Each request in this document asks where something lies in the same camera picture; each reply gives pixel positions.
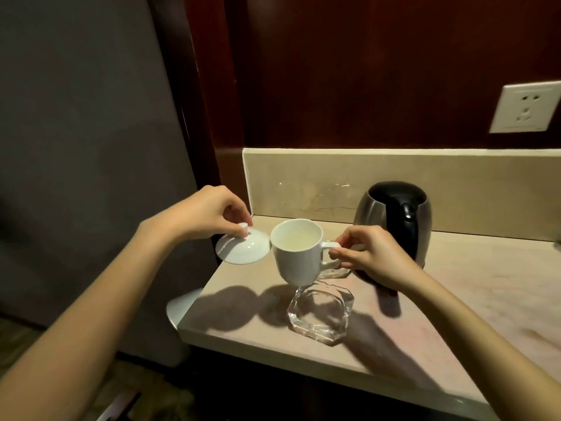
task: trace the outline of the person's right arm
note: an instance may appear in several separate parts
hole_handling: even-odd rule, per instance
[[[501,420],[561,420],[561,384],[424,272],[380,226],[351,226],[330,256],[401,291],[423,311]],[[364,251],[349,249],[364,244]]]

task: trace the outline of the wall outlet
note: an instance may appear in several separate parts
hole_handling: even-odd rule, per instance
[[[545,131],[561,97],[561,81],[503,87],[489,133]]]

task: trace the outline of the clear glass dish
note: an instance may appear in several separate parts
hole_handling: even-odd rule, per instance
[[[334,345],[347,335],[353,302],[346,288],[315,281],[296,290],[287,313],[294,332]]]

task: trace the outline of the person's left hand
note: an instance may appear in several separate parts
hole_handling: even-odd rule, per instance
[[[247,232],[238,225],[241,222],[253,226],[244,202],[226,186],[205,186],[143,223],[164,232],[172,242],[179,243],[208,238],[217,233],[246,237]]]

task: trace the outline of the marble countertop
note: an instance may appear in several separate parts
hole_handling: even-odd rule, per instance
[[[270,233],[283,218],[254,217]],[[346,227],[317,222],[326,240]],[[425,270],[526,356],[561,381],[561,252],[551,242],[433,232]],[[222,263],[179,322],[186,343],[473,419],[496,419],[424,314],[353,274],[330,279],[354,306],[333,347],[289,329],[294,295],[272,251]]]

